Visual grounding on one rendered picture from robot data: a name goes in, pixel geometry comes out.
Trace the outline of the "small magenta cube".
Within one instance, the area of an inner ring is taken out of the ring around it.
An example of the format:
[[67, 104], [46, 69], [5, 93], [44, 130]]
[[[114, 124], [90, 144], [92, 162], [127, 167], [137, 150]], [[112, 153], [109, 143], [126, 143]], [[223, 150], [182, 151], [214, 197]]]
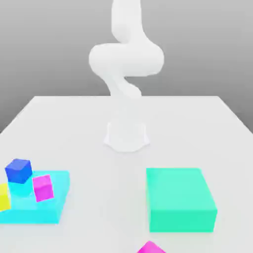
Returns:
[[54, 192], [49, 174], [32, 178], [36, 202], [54, 198]]
[[166, 253], [162, 248], [152, 241], [147, 241], [137, 253]]

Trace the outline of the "small blue cube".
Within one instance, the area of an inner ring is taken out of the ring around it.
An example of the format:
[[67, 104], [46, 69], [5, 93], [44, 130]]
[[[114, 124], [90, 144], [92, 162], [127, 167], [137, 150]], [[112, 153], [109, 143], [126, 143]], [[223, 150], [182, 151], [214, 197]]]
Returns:
[[24, 184], [32, 175], [30, 160], [13, 159], [5, 167], [8, 182]]

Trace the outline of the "small cyan cube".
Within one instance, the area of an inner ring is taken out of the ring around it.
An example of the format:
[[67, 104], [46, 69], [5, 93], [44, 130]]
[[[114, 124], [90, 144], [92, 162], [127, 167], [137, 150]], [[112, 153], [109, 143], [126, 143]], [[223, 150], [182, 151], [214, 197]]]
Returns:
[[33, 194], [33, 182], [32, 178], [28, 178], [27, 181], [24, 184], [15, 183], [15, 182], [8, 182], [10, 194], [12, 196], [18, 196], [18, 197], [27, 197]]

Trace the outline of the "small yellow cube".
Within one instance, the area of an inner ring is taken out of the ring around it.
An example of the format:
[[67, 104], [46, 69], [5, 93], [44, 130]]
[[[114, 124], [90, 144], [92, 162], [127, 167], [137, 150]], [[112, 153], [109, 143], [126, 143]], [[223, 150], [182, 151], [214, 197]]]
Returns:
[[7, 183], [0, 184], [0, 211], [11, 209], [11, 200]]

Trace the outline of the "large green box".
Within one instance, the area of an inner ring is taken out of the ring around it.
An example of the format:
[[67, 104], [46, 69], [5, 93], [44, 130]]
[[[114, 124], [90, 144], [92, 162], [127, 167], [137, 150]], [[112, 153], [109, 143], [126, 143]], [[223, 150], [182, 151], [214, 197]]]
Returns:
[[149, 231], [211, 233], [217, 207], [202, 171], [197, 168], [147, 168]]

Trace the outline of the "large cyan box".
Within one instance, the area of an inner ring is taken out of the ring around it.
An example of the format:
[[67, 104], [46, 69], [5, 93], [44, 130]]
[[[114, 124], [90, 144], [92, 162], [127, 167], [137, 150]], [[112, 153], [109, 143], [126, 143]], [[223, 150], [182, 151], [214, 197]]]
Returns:
[[67, 170], [35, 170], [31, 178], [49, 174], [54, 198], [36, 202], [35, 194], [27, 197], [10, 195], [11, 209], [0, 211], [0, 224], [58, 224], [70, 187]]

